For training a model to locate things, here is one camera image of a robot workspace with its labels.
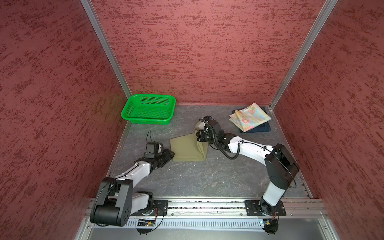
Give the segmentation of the olive green skirt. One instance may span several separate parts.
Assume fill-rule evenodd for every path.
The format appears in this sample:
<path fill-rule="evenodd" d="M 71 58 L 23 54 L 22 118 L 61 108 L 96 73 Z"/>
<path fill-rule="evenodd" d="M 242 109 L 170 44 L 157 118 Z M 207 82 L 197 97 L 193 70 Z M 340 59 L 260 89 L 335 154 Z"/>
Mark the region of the olive green skirt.
<path fill-rule="evenodd" d="M 174 162 L 202 162 L 207 158 L 209 143 L 199 142 L 196 133 L 204 129 L 204 123 L 195 126 L 193 134 L 170 140 L 171 151 L 175 153 Z"/>

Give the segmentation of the pastel patterned skirt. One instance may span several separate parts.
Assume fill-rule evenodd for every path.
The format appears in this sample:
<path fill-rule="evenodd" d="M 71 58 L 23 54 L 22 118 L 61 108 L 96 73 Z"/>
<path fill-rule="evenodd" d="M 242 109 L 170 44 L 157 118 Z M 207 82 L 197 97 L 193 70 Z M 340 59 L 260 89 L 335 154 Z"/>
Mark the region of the pastel patterned skirt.
<path fill-rule="evenodd" d="M 247 132 L 267 121 L 269 122 L 271 119 L 256 103 L 235 111 L 229 118 L 230 122 L 243 132 Z"/>

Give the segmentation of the blue denim skirt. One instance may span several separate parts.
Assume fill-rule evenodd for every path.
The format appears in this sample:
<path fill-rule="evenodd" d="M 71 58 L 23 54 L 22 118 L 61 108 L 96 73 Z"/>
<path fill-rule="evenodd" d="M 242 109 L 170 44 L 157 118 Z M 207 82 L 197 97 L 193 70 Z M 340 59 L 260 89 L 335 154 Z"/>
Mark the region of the blue denim skirt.
<path fill-rule="evenodd" d="M 267 108 L 266 107 L 261 107 L 261 109 L 267 114 Z M 235 111 L 239 111 L 241 109 L 237 109 L 237 110 L 232 110 L 232 114 L 235 113 Z M 271 126 L 269 124 L 269 122 L 265 122 L 247 132 L 243 132 L 242 130 L 239 130 L 239 132 L 241 134 L 251 134 L 251 133 L 260 133 L 260 132 L 270 132 L 271 131 Z"/>

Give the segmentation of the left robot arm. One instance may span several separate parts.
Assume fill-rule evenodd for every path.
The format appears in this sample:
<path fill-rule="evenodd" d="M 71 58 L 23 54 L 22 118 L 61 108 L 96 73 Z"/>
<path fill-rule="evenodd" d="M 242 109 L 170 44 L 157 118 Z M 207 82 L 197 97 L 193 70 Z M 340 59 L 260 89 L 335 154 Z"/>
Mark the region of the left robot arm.
<path fill-rule="evenodd" d="M 117 177 L 104 178 L 91 210 L 91 223 L 103 227 L 123 227 L 132 214 L 153 213 L 155 210 L 153 194 L 134 193 L 134 187 L 155 169 L 164 167 L 174 156 L 174 152 L 165 149 L 153 158 L 138 159 L 133 167 Z"/>

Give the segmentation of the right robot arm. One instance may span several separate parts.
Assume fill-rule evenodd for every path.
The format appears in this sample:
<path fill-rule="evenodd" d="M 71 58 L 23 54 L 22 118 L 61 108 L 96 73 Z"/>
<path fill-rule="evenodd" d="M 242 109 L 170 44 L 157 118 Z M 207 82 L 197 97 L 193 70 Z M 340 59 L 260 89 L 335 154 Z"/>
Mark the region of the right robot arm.
<path fill-rule="evenodd" d="M 247 206 L 252 215 L 273 216 L 283 210 L 282 197 L 294 184 L 300 171 L 299 164 L 282 144 L 267 146 L 245 140 L 233 134 L 216 134 L 208 127 L 196 133 L 199 142 L 213 144 L 228 159 L 235 160 L 240 155 L 253 159 L 266 167 L 269 183 L 258 205 Z"/>

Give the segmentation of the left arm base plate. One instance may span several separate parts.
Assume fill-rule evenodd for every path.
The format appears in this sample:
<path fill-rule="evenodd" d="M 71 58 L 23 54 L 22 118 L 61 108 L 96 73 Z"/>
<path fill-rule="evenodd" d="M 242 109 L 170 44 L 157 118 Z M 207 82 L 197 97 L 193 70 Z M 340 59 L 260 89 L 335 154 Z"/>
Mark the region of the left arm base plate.
<path fill-rule="evenodd" d="M 139 210 L 133 213 L 132 216 L 166 216 L 168 212 L 168 200 L 154 200 L 154 206 L 149 210 Z"/>

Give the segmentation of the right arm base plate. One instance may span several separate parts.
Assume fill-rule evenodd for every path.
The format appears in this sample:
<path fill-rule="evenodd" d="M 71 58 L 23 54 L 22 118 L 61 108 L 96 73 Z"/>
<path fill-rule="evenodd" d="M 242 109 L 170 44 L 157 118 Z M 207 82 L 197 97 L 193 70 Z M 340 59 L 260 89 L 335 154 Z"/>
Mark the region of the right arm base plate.
<path fill-rule="evenodd" d="M 247 216 L 249 217 L 285 217 L 287 215 L 285 206 L 282 201 L 278 201 L 275 206 L 269 205 L 263 199 L 245 200 L 244 203 Z"/>

